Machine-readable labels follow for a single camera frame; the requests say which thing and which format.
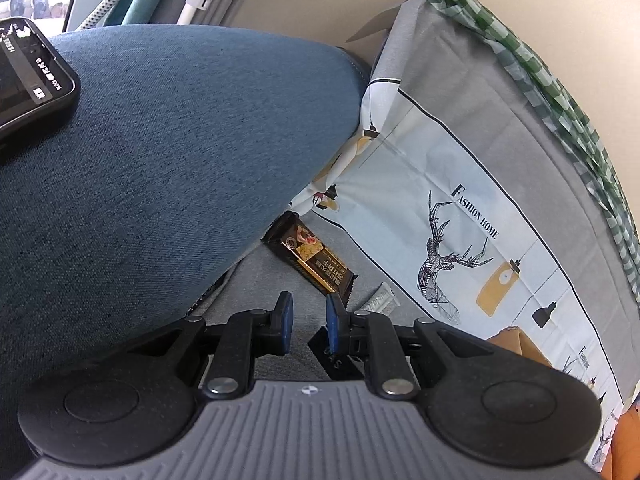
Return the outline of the grey sofa backrest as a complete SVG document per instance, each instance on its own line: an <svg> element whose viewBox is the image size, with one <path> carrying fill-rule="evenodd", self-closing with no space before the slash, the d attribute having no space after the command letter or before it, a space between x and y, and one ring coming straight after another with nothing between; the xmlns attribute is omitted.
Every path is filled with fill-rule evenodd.
<svg viewBox="0 0 640 480"><path fill-rule="evenodd" d="M639 310L601 208L560 142L480 37L408 0L375 18L386 38L375 76L440 119L550 246L604 345L623 398L639 380Z"/></svg>

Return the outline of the silver snack packet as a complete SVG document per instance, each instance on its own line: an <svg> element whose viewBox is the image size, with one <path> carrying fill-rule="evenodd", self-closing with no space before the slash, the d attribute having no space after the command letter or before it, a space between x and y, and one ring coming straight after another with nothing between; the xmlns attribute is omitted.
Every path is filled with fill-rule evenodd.
<svg viewBox="0 0 640 480"><path fill-rule="evenodd" d="M383 282L378 289L359 308L359 311L384 314L390 316L400 303L389 284Z"/></svg>

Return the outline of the cardboard box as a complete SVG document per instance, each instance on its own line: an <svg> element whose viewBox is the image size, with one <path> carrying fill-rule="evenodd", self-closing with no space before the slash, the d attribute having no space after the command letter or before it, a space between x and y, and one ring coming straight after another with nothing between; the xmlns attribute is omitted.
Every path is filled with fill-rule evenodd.
<svg viewBox="0 0 640 480"><path fill-rule="evenodd" d="M551 362L518 326L503 328L498 334L488 338L487 341L497 347L516 353L519 356L524 356L526 359L552 367Z"/></svg>

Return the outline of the green checkered cloth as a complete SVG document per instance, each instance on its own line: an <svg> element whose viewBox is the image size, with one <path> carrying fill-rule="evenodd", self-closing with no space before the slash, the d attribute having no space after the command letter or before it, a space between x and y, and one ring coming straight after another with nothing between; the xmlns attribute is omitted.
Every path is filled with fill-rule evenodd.
<svg viewBox="0 0 640 480"><path fill-rule="evenodd" d="M610 155L588 115L544 60L480 0L425 0L491 48L548 131L559 141L600 207L634 299L639 298L639 237Z"/></svg>

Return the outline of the black gold snack bar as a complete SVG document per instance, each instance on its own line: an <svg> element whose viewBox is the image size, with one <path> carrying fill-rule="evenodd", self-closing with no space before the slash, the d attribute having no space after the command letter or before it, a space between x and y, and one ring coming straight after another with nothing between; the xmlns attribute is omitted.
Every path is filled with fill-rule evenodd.
<svg viewBox="0 0 640 480"><path fill-rule="evenodd" d="M300 220L299 214L281 214L271 223L262 242L322 294L335 292L348 304L357 275Z"/></svg>

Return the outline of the orange cushion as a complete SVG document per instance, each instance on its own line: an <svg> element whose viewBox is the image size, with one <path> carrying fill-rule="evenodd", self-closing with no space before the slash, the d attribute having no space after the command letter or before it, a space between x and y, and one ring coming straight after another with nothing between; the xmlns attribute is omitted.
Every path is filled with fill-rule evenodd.
<svg viewBox="0 0 640 480"><path fill-rule="evenodd" d="M637 480L640 477L640 419L636 403L622 415L615 428L601 478Z"/></svg>

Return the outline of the black smartphone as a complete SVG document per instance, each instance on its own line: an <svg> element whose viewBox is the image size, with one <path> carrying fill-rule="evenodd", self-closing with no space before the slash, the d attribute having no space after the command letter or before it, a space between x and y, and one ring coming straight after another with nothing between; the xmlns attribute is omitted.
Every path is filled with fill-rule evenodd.
<svg viewBox="0 0 640 480"><path fill-rule="evenodd" d="M80 79L29 18L1 21L1 142L36 136L70 119Z"/></svg>

